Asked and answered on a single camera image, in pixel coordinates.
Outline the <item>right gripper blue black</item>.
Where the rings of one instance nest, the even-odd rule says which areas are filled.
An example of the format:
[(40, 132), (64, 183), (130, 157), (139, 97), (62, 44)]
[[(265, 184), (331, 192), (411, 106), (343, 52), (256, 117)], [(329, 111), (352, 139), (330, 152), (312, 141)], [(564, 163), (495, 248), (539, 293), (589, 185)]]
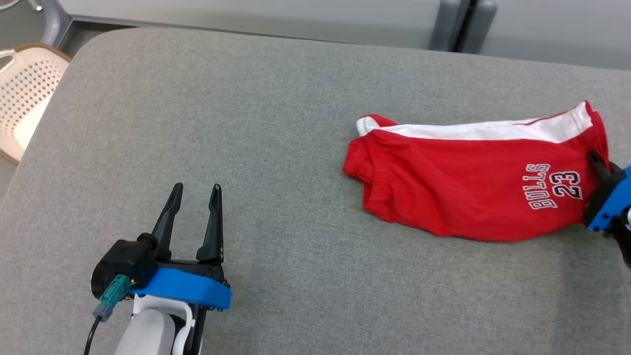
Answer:
[(583, 224), (591, 231), (614, 232), (630, 229), (631, 180), (630, 167), (620, 168), (590, 151), (590, 165), (596, 175), (597, 187), (583, 212)]

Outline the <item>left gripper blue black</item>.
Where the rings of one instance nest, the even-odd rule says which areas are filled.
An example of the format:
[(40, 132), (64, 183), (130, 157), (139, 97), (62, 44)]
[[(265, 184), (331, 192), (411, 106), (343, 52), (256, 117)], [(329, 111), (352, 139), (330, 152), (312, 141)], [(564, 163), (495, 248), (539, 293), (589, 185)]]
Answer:
[[(171, 259), (172, 229), (182, 202), (183, 183), (174, 184), (171, 194), (162, 209), (151, 235), (156, 240), (157, 260)], [(212, 187), (208, 203), (210, 212), (202, 247), (198, 248), (198, 261), (224, 261), (223, 252), (223, 207), (222, 189), (219, 184)], [(182, 301), (208, 309), (229, 310), (232, 291), (219, 264), (196, 263), (193, 261), (162, 261), (149, 282), (144, 286), (133, 286), (132, 295), (155, 296)]]

